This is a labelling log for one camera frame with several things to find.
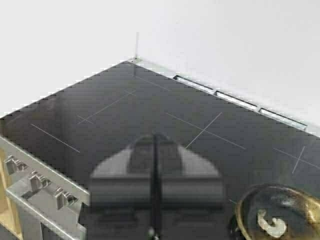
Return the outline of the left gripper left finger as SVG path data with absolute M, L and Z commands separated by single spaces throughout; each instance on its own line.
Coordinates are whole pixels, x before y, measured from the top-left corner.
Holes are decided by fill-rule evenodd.
M 155 240 L 152 215 L 157 137 L 144 135 L 99 163 L 90 175 L 88 240 Z

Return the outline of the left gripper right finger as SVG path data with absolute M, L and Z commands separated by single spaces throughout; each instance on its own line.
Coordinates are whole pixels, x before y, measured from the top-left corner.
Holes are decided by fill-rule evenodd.
M 165 135 L 156 135 L 161 182 L 161 240 L 208 240 L 224 205 L 224 181 L 215 164 Z

